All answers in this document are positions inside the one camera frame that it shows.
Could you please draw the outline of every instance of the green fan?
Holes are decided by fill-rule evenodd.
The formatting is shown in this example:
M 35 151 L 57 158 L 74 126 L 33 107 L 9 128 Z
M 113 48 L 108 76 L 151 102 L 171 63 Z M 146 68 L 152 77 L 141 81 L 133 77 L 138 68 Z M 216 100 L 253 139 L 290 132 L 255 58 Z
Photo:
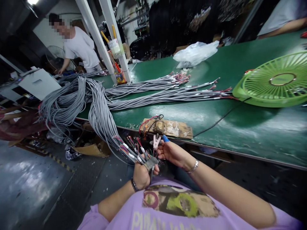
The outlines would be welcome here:
M 307 51 L 264 63 L 247 73 L 232 94 L 245 103 L 262 107 L 281 108 L 306 102 Z

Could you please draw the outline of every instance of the person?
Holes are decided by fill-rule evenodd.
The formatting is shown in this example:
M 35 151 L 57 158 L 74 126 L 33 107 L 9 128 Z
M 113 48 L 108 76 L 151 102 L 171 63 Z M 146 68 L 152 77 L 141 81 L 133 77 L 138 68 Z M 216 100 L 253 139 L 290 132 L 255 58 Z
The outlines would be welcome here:
M 4 141 L 19 141 L 26 136 L 46 130 L 46 124 L 38 121 L 38 110 L 12 113 L 26 105 L 14 106 L 0 110 L 0 139 Z
M 299 229 L 300 221 L 231 182 L 197 161 L 163 136 L 159 159 L 189 172 L 204 192 L 186 185 L 150 177 L 135 163 L 133 178 L 118 191 L 91 206 L 78 230 L 109 229 Z M 159 168 L 155 165 L 154 174 Z
M 307 27 L 306 0 L 280 0 L 258 33 L 258 38 L 290 33 Z
M 65 59 L 59 74 L 62 74 L 71 59 L 75 55 L 83 61 L 87 73 L 102 70 L 99 65 L 99 59 L 94 50 L 94 41 L 79 27 L 68 28 L 60 17 L 54 13 L 49 14 L 51 26 L 61 35 L 64 36 Z

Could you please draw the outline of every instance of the pen holder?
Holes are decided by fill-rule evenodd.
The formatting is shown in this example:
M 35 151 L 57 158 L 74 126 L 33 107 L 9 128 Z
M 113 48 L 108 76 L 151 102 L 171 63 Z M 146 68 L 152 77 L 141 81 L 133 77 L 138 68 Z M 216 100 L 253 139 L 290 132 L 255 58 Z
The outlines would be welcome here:
M 118 59 L 122 56 L 122 51 L 116 38 L 109 41 L 108 45 L 110 47 L 114 59 Z

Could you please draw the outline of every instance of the fan grille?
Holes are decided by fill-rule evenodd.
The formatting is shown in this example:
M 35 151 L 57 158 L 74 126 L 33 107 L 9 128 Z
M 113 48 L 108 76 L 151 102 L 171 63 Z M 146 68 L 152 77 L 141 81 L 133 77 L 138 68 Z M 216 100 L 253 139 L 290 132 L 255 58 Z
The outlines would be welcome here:
M 307 52 L 286 55 L 261 65 L 247 74 L 242 88 L 250 97 L 261 100 L 306 96 Z

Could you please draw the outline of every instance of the hand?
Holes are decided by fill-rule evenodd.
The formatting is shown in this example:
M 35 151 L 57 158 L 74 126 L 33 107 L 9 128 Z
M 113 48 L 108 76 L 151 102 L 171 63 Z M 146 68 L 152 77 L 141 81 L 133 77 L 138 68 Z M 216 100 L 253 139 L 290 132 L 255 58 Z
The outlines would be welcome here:
M 153 173 L 158 175 L 159 171 L 158 165 L 155 165 Z M 138 162 L 135 162 L 133 180 L 136 187 L 140 190 L 145 189 L 150 184 L 150 175 L 146 167 Z
M 58 75 L 62 75 L 62 73 L 64 72 L 65 69 L 60 69 L 58 72 Z
M 26 100 L 21 104 L 21 107 L 22 107 L 22 106 L 26 106 L 26 105 L 28 104 L 28 102 L 29 102 L 29 99 L 26 99 Z
M 165 135 L 163 135 L 162 145 L 159 145 L 157 153 L 159 159 L 169 160 L 174 165 L 184 169 L 186 172 L 194 168 L 196 159 L 191 156 L 183 148 L 179 147 L 173 142 L 170 142 Z

